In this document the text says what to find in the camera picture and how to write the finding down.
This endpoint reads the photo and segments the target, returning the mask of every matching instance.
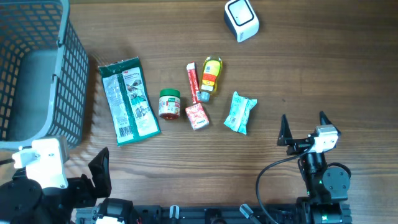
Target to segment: jar lid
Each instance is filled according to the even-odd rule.
[[[180,97],[180,92],[178,90],[174,90],[174,89],[164,89],[160,91],[160,97],[162,96],[176,96],[176,97]]]

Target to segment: wood grain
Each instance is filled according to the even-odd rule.
[[[256,204],[259,171],[285,158],[276,147],[280,117],[306,136],[324,110],[343,132],[328,162],[351,168],[354,222],[398,219],[398,4],[393,1],[253,1],[259,33],[238,44],[223,21],[224,1],[78,4],[70,19],[90,56],[84,140],[65,164],[69,177],[110,150],[112,197],[136,205]],[[210,127],[192,131],[185,114],[159,119],[162,134],[116,146],[98,65],[140,56],[152,108],[159,91],[181,91],[192,104],[187,63],[198,73],[211,53],[222,56],[220,93],[205,109]],[[234,91],[258,99],[248,135],[224,124]],[[6,158],[8,152],[0,153]],[[13,173],[2,166],[2,181]],[[295,162],[270,170],[264,201],[294,203],[305,186]]]

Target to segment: turquoise packet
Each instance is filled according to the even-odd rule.
[[[250,110],[257,104],[257,100],[250,100],[246,97],[239,96],[238,92],[234,92],[232,96],[231,110],[224,124],[233,131],[247,134],[246,125],[249,120]]]
[[[99,67],[118,146],[160,133],[139,58]]]

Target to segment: blue-gray laundry basket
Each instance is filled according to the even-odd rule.
[[[68,0],[0,0],[0,149],[81,141],[88,57]]]

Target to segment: yellow bottle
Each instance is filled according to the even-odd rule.
[[[209,56],[203,64],[200,82],[200,100],[208,102],[210,95],[217,91],[217,81],[223,69],[223,61],[218,56]]]

